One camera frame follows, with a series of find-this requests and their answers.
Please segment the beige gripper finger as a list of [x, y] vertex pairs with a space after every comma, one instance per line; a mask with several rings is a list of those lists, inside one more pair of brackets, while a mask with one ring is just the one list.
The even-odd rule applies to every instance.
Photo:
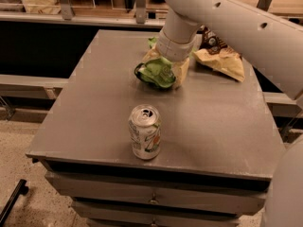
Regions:
[[172, 65], [172, 72], [176, 78], [172, 86], [173, 89], [177, 89], [183, 84], [187, 76], [188, 68], [189, 68], [189, 58], [186, 58], [183, 61], [177, 61]]
[[153, 48], [151, 48], [146, 55], [143, 57], [142, 62], [146, 63], [148, 61], [151, 60], [155, 60], [161, 57], [161, 54], [159, 53], [159, 51], [156, 49], [156, 47], [154, 46]]

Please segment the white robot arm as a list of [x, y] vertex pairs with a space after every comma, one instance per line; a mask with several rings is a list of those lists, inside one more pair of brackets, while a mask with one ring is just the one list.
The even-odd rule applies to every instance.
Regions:
[[[242, 55], [303, 108], [303, 27], [237, 0], [165, 0], [156, 49], [182, 61], [201, 26]], [[303, 227], [303, 140], [287, 149], [270, 183], [260, 227]]]

